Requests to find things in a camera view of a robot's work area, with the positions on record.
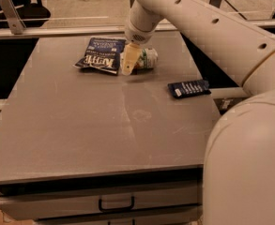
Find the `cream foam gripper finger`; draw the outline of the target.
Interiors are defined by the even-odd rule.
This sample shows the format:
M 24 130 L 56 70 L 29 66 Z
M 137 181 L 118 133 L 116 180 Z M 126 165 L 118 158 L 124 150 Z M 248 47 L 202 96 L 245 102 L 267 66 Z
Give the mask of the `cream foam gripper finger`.
M 140 54 L 141 54 L 141 47 L 139 44 L 135 44 L 133 42 L 127 44 L 125 46 L 125 50 L 123 53 L 123 60 L 121 65 L 121 71 L 123 75 L 130 75 L 137 63 Z

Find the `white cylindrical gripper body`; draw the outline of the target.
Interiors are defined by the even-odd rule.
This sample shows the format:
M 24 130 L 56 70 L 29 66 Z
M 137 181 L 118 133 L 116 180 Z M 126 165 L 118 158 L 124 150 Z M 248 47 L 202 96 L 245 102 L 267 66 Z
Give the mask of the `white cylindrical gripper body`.
M 128 42 L 136 44 L 146 44 L 153 36 L 154 30 L 143 32 L 138 30 L 132 23 L 125 24 L 125 37 Z

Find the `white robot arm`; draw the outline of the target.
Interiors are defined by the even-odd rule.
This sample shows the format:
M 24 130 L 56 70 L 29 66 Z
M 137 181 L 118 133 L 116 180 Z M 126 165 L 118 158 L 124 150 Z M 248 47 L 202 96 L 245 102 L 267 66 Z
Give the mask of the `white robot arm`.
M 275 35 L 201 0 L 135 0 L 133 45 L 168 20 L 247 94 L 210 133 L 204 225 L 275 225 Z

